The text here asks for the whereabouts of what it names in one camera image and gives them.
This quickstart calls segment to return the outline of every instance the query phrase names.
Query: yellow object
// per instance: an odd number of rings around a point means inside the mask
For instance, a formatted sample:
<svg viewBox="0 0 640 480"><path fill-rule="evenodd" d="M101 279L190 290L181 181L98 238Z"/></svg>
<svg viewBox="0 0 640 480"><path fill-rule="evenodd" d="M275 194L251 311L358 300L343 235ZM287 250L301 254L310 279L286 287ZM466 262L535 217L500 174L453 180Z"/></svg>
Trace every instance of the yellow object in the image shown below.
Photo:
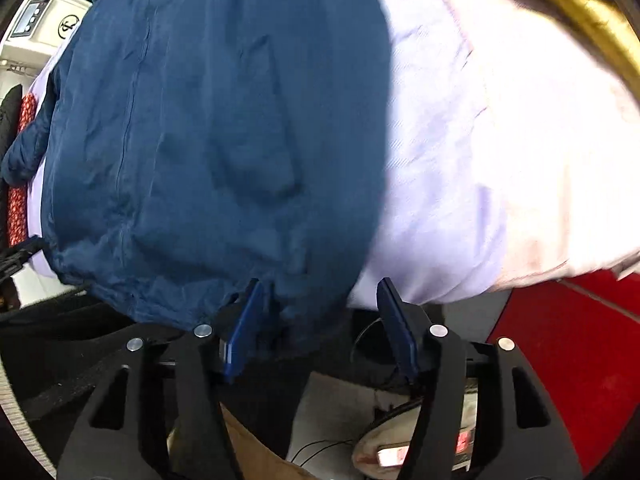
<svg viewBox="0 0 640 480"><path fill-rule="evenodd" d="M625 15L603 0L547 0L600 51L640 100L640 40Z"/></svg>

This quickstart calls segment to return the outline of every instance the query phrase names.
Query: silver screw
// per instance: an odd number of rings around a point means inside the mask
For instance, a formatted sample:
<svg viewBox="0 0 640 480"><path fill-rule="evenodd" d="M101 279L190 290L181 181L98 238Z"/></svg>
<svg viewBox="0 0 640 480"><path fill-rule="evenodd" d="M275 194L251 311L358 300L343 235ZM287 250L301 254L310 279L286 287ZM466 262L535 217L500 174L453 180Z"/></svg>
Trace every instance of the silver screw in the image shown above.
<svg viewBox="0 0 640 480"><path fill-rule="evenodd" d="M136 350L140 350L144 346L145 342L142 341L139 337L135 337L133 339L129 339L127 342L127 350L130 352L135 352Z"/></svg>
<svg viewBox="0 0 640 480"><path fill-rule="evenodd" d="M213 329L209 325L198 325L193 329L196 337L209 337L213 334Z"/></svg>
<svg viewBox="0 0 640 480"><path fill-rule="evenodd" d="M516 348L516 343L514 343L508 337L501 337L500 339L498 339L498 346L505 352L510 352L511 350Z"/></svg>
<svg viewBox="0 0 640 480"><path fill-rule="evenodd" d="M449 333L449 330L444 325L431 325L429 332L436 337L444 337Z"/></svg>

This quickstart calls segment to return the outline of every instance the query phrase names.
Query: purple fabric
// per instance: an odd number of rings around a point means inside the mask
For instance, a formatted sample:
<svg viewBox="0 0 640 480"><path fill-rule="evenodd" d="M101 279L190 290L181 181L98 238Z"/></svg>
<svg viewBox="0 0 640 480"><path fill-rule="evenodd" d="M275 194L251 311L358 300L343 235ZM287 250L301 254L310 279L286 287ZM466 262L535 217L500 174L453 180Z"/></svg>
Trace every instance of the purple fabric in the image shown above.
<svg viewBox="0 0 640 480"><path fill-rule="evenodd" d="M490 124L480 120L484 84L466 65L469 46L444 0L380 2L393 43L387 190L350 303L375 308L376 284L385 276L405 301L469 298L495 283L506 250L500 199L472 173L472 132ZM56 61L31 86L38 102ZM29 189L30 235L41 234L43 174L44 161ZM54 275L42 253L32 263Z"/></svg>

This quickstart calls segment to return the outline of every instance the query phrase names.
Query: black logo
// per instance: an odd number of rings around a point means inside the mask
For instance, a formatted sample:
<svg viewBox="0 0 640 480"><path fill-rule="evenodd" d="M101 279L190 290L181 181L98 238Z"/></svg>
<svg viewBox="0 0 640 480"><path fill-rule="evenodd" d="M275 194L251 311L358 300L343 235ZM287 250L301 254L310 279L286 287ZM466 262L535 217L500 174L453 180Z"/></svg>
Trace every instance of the black logo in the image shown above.
<svg viewBox="0 0 640 480"><path fill-rule="evenodd" d="M80 23L80 18L78 18L75 14L70 14L62 18L62 21L58 25L58 35L63 40L66 40L69 33L74 30L74 27Z"/></svg>

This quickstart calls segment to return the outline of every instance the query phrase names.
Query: blue jacket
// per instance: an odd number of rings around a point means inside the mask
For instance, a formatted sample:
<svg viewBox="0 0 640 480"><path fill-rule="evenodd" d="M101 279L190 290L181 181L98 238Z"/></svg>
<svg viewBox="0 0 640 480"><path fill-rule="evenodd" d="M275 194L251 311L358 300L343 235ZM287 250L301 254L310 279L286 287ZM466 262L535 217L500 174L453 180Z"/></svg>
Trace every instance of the blue jacket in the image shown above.
<svg viewBox="0 0 640 480"><path fill-rule="evenodd" d="M377 0L99 0L2 176L46 156L63 282L188 329L258 278L299 348L377 226L389 60Z"/></svg>

